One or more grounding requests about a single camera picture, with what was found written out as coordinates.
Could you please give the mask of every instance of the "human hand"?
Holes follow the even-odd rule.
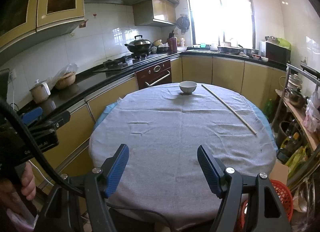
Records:
[[[36,184],[35,176],[32,172],[32,166],[30,163],[26,163],[23,175],[21,177],[21,193],[26,197],[27,200],[34,199],[36,195]],[[12,199],[12,192],[14,192],[14,187],[10,180],[3,179],[0,181],[0,202],[12,211],[20,214],[20,208]]]

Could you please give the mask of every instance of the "round table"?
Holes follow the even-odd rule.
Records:
[[[226,167],[244,175],[270,173],[276,154],[267,131],[246,99],[231,90],[206,85],[233,108],[253,133],[201,84],[185,95],[179,84],[128,94],[94,130],[90,155],[95,166],[113,156],[121,143],[129,161],[109,202],[165,215],[176,229],[213,219],[220,205],[197,161],[206,145]],[[145,212],[122,212],[163,222]]]

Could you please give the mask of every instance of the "black countertop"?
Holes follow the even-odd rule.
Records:
[[[143,63],[139,64],[139,66],[134,68],[128,68],[121,71],[94,73],[95,70],[103,68],[103,64],[101,64],[77,74],[76,81],[71,86],[63,90],[57,90],[54,88],[51,91],[51,95],[46,101],[40,104],[35,104],[34,101],[31,101],[19,111],[19,114],[28,112],[40,106],[43,109],[42,119],[40,120],[40,122],[43,122],[59,114],[62,111],[67,110],[71,106],[75,105],[77,102],[84,99],[86,96],[103,88],[104,86],[122,77],[133,74],[134,72],[137,72],[141,69],[147,68],[153,64],[160,63],[167,59],[179,57],[181,53],[183,53],[184,55],[217,56],[217,57],[224,57],[224,58],[230,58],[230,59],[244,60],[244,61],[249,61],[249,62],[269,66],[272,68],[277,68],[283,71],[286,70],[286,65],[281,65],[272,61],[262,62],[262,61],[250,59],[247,57],[243,57],[240,55],[229,55],[229,54],[223,54],[223,53],[214,52],[210,50],[195,50],[195,49],[187,50],[184,52],[178,52],[173,55],[163,54],[161,57],[146,60]]]

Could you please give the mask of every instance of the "wooden stick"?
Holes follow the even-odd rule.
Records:
[[[250,131],[253,132],[254,135],[257,135],[257,132],[252,129],[252,127],[240,116],[238,115],[238,113],[236,111],[234,111],[228,104],[226,104],[220,97],[218,97],[214,92],[212,92],[209,88],[207,88],[206,86],[204,86],[202,84],[202,86],[208,91],[210,92],[211,94],[213,94],[221,103],[223,103],[226,107],[228,107],[228,109],[233,112],[249,129]]]

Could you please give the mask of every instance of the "black microwave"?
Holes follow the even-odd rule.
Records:
[[[267,57],[269,61],[274,61],[285,65],[290,63],[291,51],[269,41],[260,42],[260,52],[260,55]]]

